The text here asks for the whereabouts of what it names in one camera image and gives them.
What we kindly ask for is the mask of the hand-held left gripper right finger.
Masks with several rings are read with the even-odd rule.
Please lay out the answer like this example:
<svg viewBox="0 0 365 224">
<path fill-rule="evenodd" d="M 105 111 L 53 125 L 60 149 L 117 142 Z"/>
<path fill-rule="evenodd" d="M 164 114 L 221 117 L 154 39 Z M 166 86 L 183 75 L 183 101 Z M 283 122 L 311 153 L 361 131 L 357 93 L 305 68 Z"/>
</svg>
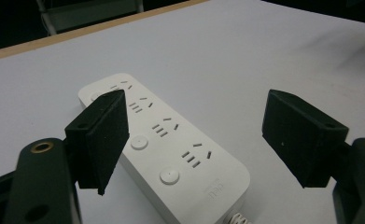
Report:
<svg viewBox="0 0 365 224">
<path fill-rule="evenodd" d="M 337 224 L 365 224 L 365 138 L 345 142 L 348 128 L 302 98 L 268 92 L 262 136 L 304 188 L 336 181 Z"/>
</svg>

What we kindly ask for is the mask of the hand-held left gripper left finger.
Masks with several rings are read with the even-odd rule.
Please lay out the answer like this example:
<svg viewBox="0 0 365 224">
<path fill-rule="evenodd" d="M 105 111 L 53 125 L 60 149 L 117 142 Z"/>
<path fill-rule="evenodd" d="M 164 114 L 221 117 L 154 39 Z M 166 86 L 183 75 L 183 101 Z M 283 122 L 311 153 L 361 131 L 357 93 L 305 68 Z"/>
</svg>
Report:
<svg viewBox="0 0 365 224">
<path fill-rule="evenodd" d="M 82 223 L 77 189 L 103 195 L 129 139 L 125 92 L 100 95 L 64 131 L 21 151 L 3 224 Z"/>
</svg>

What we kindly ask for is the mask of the white power strip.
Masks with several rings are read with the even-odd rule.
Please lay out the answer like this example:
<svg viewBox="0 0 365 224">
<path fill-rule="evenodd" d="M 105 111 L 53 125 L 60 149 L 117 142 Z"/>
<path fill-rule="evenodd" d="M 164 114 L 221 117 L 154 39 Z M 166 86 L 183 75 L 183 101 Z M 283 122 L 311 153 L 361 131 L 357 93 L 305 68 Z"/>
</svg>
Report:
<svg viewBox="0 0 365 224">
<path fill-rule="evenodd" d="M 119 162 L 167 224 L 251 224 L 239 213 L 246 167 L 128 74 L 78 92 L 83 106 L 123 90 L 130 139 Z"/>
</svg>

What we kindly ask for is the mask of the grey metal stand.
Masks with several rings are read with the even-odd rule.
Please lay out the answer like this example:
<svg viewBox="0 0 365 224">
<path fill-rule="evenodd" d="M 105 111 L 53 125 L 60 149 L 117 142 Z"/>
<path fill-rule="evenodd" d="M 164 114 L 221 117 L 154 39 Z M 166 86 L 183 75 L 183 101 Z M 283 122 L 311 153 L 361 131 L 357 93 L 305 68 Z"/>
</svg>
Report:
<svg viewBox="0 0 365 224">
<path fill-rule="evenodd" d="M 86 0 L 61 7 L 46 7 L 47 0 L 35 1 L 49 35 L 144 11 L 143 0 Z"/>
</svg>

